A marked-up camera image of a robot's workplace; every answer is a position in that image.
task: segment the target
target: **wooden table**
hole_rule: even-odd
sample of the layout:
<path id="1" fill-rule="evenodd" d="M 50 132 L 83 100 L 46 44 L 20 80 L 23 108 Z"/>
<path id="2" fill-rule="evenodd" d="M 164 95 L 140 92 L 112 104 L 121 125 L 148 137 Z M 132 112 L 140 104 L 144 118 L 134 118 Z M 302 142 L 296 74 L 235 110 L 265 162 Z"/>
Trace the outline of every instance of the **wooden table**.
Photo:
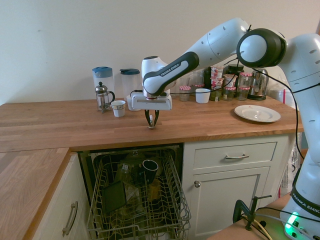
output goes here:
<path id="1" fill-rule="evenodd" d="M 155 129 L 143 110 L 97 111 L 95 100 L 12 103 L 0 106 L 0 239 L 31 239 L 69 159 L 69 152 L 176 144 L 294 133 L 295 110 L 271 98 L 264 101 L 173 100 L 160 111 Z M 246 120 L 240 105 L 276 110 L 273 123 Z"/>
<path id="2" fill-rule="evenodd" d="M 287 202 L 290 199 L 290 195 L 287 194 L 276 201 L 270 203 L 267 205 L 267 207 L 274 208 L 274 209 L 283 209 Z M 270 210 L 270 209 L 260 209 L 257 211 L 259 214 L 263 215 L 269 215 L 276 218 L 280 217 L 280 214 L 278 211 Z M 285 228 L 282 222 L 267 218 L 267 217 L 261 217 L 257 216 L 256 220 L 260 222 L 261 220 L 264 220 L 266 222 L 265 229 L 268 231 L 269 235 L 274 240 L 289 240 L 285 235 Z M 247 225 L 246 220 L 242 219 L 240 221 L 237 221 L 233 225 L 225 228 L 224 230 L 218 232 L 217 234 L 209 237 L 207 240 L 266 240 L 267 238 L 263 236 L 260 232 L 258 232 L 256 229 L 252 227 L 251 231 L 247 231 L 245 229 L 245 226 Z"/>

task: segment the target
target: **open dishwasher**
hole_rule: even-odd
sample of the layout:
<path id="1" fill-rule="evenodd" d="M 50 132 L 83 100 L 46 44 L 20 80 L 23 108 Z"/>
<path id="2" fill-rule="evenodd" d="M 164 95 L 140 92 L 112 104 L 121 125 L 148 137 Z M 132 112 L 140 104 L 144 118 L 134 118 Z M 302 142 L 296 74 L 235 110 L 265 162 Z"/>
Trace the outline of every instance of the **open dishwasher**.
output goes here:
<path id="1" fill-rule="evenodd" d="M 187 236 L 191 214 L 182 190 L 181 174 L 176 169 L 176 165 L 180 165 L 179 169 L 182 167 L 182 161 L 176 161 L 179 149 L 180 146 L 174 145 L 88 154 L 95 176 L 87 221 L 92 239 L 171 240 Z M 137 179 L 141 164 L 147 159 L 158 164 L 152 184 Z M 109 205 L 106 204 L 111 202 L 106 203 L 105 190 L 119 183 L 117 174 L 123 166 L 130 169 L 130 176 L 124 182 L 126 203 L 107 211 Z"/>

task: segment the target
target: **franka emika robot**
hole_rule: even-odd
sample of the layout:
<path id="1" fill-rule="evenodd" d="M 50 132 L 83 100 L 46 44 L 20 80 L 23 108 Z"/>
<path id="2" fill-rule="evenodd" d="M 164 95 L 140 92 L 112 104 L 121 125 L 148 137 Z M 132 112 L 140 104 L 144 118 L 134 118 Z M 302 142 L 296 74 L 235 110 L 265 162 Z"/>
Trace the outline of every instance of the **franka emika robot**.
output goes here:
<path id="1" fill-rule="evenodd" d="M 146 57 L 141 69 L 143 92 L 132 93 L 132 107 L 144 109 L 149 126 L 153 128 L 159 110 L 172 109 L 169 89 L 175 80 L 234 54 L 249 68 L 279 66 L 289 82 L 300 110 L 309 148 L 291 198 L 283 209 L 291 214 L 281 212 L 280 219 L 289 238 L 320 239 L 319 35 L 310 33 L 285 39 L 281 33 L 273 30 L 250 30 L 244 20 L 233 18 L 209 31 L 170 64 L 157 56 Z M 149 110 L 155 110 L 154 120 Z"/>

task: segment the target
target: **white cup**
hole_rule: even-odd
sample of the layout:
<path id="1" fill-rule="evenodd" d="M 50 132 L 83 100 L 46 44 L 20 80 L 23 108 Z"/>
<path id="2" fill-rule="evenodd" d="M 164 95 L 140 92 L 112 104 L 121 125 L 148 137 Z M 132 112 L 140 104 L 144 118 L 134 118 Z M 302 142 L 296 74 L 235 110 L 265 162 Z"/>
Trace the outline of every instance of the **white cup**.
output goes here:
<path id="1" fill-rule="evenodd" d="M 195 90 L 195 101 L 198 104 L 206 104 L 209 102 L 210 89 L 198 88 Z"/>
<path id="2" fill-rule="evenodd" d="M 126 102 L 123 100 L 117 100 L 111 102 L 111 107 L 113 109 L 113 114 L 115 117 L 120 118 L 125 115 Z"/>
<path id="3" fill-rule="evenodd" d="M 128 108 L 130 111 L 140 111 L 141 109 L 132 108 L 132 98 L 130 95 L 126 96 L 126 102 L 128 103 Z"/>

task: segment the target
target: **dishwasher rack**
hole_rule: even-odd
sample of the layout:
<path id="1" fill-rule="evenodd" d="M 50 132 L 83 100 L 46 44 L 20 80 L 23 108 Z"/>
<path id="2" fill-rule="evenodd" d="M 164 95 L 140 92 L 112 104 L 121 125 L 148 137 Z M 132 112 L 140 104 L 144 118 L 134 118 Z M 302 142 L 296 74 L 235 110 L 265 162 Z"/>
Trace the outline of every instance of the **dishwasher rack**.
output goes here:
<path id="1" fill-rule="evenodd" d="M 179 240 L 187 236 L 191 214 L 173 161 L 173 150 L 155 148 L 145 151 L 146 156 L 151 152 L 161 160 L 163 171 L 156 177 L 160 182 L 158 200 L 149 201 L 151 193 L 147 183 L 138 183 L 133 179 L 130 184 L 138 188 L 139 199 L 129 200 L 124 207 L 105 213 L 102 189 L 112 184 L 121 163 L 119 159 L 112 160 L 112 157 L 128 151 L 104 154 L 104 160 L 96 164 L 96 181 L 87 221 L 92 239 Z"/>

